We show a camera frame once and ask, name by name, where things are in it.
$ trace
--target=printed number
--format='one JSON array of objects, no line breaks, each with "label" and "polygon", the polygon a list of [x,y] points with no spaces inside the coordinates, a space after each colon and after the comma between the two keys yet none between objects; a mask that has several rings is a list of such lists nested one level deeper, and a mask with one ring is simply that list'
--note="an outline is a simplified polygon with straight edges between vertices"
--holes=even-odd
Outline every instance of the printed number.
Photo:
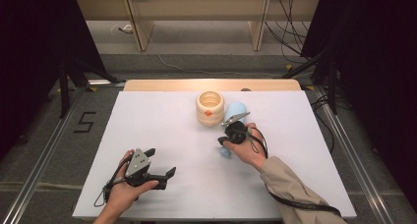
[{"label": "printed number", "polygon": [[75,130],[74,133],[78,134],[78,133],[89,133],[89,130],[91,129],[92,125],[94,124],[94,122],[85,122],[84,121],[84,117],[87,114],[95,114],[95,112],[84,112],[83,115],[81,116],[81,119],[79,121],[79,125],[89,125],[89,128],[87,130]]}]

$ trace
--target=hand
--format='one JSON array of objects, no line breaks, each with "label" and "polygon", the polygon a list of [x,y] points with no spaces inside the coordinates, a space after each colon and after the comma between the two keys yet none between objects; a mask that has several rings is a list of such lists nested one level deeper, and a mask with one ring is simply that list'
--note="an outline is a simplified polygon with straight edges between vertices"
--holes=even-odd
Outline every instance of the hand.
[{"label": "hand", "polygon": [[[127,151],[121,162],[134,152],[133,149]],[[116,177],[124,177],[126,169],[127,164],[125,163]],[[156,187],[157,184],[158,181],[149,181],[138,187],[131,187],[125,182],[114,185],[107,204],[94,223],[114,223],[124,211],[132,206],[138,196]]]},{"label": "hand", "polygon": [[[256,137],[260,141],[263,141],[263,137],[258,130],[253,130],[257,127],[255,123],[249,123],[246,127],[251,128],[252,136]],[[267,160],[263,147],[255,140],[247,137],[242,143],[232,143],[226,140],[223,143],[228,149],[232,150],[244,163],[252,165],[258,171],[261,171],[264,162]]]}]

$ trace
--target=light blue object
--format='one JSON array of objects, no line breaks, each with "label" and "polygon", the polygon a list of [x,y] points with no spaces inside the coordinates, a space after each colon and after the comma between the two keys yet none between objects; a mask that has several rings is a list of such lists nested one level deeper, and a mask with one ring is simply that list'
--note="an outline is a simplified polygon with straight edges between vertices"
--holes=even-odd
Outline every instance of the light blue object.
[{"label": "light blue object", "polygon": [[[241,113],[248,112],[246,109],[246,105],[240,101],[234,101],[229,104],[227,107],[226,113],[224,114],[224,121],[229,119],[231,116]],[[245,123],[245,118],[239,119],[240,122]],[[224,157],[230,157],[231,152],[228,148],[223,146],[220,150],[220,154]]]}]

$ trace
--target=person's left hand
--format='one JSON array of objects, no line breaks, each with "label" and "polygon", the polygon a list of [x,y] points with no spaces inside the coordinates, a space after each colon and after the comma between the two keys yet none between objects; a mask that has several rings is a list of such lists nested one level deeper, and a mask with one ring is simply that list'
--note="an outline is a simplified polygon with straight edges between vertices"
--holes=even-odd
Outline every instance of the person's left hand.
[{"label": "person's left hand", "polygon": [[[127,151],[120,162],[134,152],[135,150],[133,149]],[[126,169],[127,164],[125,163],[117,173],[116,177],[124,177]],[[131,187],[126,182],[114,185],[111,189],[107,204],[97,219],[95,219],[94,223],[114,223],[124,211],[132,206],[138,196],[156,187],[157,184],[158,181],[149,181],[138,187]]]}]

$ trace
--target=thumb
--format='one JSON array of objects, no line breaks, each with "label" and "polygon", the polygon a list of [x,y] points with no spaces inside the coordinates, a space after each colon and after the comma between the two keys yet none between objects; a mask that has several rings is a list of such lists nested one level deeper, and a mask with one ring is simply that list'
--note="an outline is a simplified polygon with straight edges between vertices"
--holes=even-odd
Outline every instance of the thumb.
[{"label": "thumb", "polygon": [[143,185],[136,187],[135,191],[137,195],[140,196],[141,194],[156,187],[158,184],[159,184],[159,181],[148,181],[148,182],[145,182]]}]

